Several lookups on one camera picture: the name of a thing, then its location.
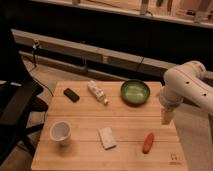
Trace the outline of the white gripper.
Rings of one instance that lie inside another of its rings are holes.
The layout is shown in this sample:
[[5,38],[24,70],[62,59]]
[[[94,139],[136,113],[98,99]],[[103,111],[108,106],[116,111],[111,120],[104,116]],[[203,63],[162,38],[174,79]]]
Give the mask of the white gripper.
[[159,102],[164,107],[161,110],[161,122],[163,125],[168,125],[173,119],[173,110],[183,102],[183,97],[169,87],[162,87],[159,92]]

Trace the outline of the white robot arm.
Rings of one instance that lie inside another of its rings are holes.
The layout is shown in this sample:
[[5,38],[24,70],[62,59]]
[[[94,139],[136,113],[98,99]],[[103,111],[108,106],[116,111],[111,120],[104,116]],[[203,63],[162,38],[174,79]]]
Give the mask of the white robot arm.
[[174,110],[186,98],[213,117],[213,87],[206,84],[206,68],[199,61],[189,61],[168,69],[163,76],[165,85],[160,89],[159,102],[163,106],[161,122],[169,124]]

